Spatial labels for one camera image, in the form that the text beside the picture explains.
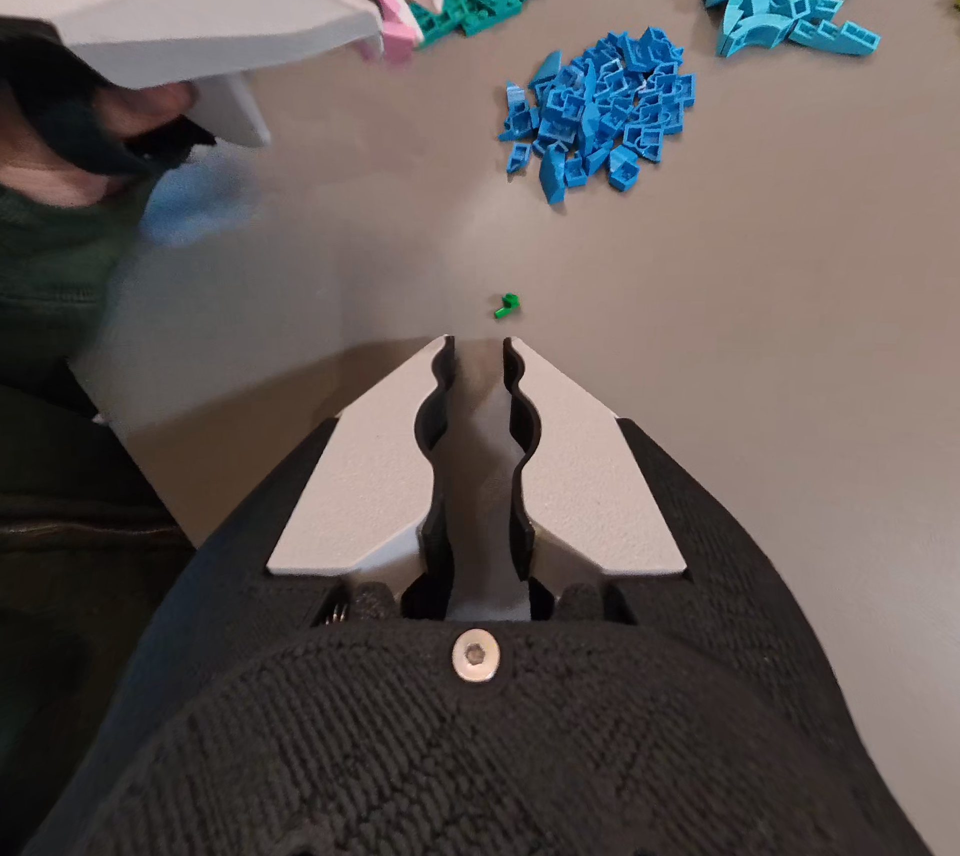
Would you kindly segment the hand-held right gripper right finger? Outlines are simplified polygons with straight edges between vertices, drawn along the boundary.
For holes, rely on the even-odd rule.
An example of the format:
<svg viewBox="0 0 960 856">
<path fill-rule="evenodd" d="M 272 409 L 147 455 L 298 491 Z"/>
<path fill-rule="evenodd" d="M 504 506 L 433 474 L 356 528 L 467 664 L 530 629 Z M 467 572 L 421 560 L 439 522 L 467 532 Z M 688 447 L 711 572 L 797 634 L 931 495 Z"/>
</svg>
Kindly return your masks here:
<svg viewBox="0 0 960 856">
<path fill-rule="evenodd" d="M 673 577 L 687 565 L 604 403 L 520 339 L 503 343 L 510 434 L 510 555 L 520 579 Z"/>
</svg>

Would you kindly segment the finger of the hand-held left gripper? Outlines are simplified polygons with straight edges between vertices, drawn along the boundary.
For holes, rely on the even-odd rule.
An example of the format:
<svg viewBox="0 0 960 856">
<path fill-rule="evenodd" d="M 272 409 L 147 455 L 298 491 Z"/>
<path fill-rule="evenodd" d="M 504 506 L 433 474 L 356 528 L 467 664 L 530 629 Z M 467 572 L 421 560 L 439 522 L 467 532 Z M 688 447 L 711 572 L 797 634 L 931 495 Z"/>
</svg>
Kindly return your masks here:
<svg viewBox="0 0 960 856">
<path fill-rule="evenodd" d="M 252 149 L 270 145 L 270 130 L 245 72 L 208 76 L 192 85 L 196 100 L 189 120 L 226 143 Z"/>
<path fill-rule="evenodd" d="M 376 0 L 1 0 L 2 33 L 66 50 L 128 88 L 382 49 Z"/>
</svg>

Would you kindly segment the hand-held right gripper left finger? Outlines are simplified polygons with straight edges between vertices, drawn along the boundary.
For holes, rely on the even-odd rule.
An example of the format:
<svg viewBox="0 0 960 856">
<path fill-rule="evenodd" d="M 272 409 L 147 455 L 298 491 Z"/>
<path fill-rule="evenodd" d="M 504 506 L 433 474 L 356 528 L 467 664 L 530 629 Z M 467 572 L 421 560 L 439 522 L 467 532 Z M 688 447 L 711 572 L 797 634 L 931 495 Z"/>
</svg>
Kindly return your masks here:
<svg viewBox="0 0 960 856">
<path fill-rule="evenodd" d="M 447 429 L 443 335 L 345 407 L 267 563 L 275 576 L 444 578 L 445 509 L 430 455 Z"/>
</svg>

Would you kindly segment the person's left forearm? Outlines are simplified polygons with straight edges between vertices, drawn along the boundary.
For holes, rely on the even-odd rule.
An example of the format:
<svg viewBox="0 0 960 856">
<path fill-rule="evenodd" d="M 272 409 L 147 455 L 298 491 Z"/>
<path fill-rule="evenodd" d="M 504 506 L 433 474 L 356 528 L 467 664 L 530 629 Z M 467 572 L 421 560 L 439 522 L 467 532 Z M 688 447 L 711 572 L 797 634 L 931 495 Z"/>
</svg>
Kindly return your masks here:
<svg viewBox="0 0 960 856">
<path fill-rule="evenodd" d="M 136 180 L 81 207 L 35 202 L 2 189 L 3 386 L 37 394 L 84 350 L 158 181 Z"/>
</svg>

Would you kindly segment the person's left hand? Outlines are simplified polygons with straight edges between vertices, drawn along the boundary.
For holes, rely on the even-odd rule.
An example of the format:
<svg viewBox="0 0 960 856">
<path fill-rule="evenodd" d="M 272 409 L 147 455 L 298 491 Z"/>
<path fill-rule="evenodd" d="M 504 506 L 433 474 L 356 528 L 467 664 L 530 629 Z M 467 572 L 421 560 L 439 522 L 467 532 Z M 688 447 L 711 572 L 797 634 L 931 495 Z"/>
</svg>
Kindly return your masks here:
<svg viewBox="0 0 960 856">
<path fill-rule="evenodd" d="M 171 123 L 189 110 L 194 90 L 174 82 L 143 90 L 109 87 L 94 97 L 108 134 L 128 140 Z M 57 155 L 23 115 L 7 83 L 1 89 L 1 184 L 35 202 L 81 207 L 102 202 L 127 178 L 95 175 Z"/>
</svg>

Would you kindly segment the person's green jacket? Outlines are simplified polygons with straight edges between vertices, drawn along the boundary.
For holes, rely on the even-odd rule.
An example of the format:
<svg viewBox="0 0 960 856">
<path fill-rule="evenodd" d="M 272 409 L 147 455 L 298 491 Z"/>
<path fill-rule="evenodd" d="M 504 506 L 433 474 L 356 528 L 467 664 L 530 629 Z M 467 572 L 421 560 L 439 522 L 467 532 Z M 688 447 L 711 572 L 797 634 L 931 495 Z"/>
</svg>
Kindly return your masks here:
<svg viewBox="0 0 960 856">
<path fill-rule="evenodd" d="M 90 407 L 2 389 L 2 821 L 63 790 L 193 552 Z"/>
</svg>

